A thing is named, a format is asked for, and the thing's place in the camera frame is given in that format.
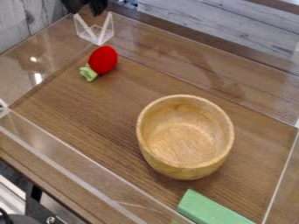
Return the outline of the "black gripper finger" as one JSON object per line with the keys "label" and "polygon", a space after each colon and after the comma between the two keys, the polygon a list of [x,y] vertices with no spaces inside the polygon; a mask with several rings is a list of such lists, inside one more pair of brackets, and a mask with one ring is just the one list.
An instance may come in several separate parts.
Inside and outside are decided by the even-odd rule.
{"label": "black gripper finger", "polygon": [[68,12],[76,14],[80,11],[84,3],[81,0],[60,0]]}
{"label": "black gripper finger", "polygon": [[108,7],[108,0],[88,0],[88,6],[91,8],[93,16],[99,16]]}

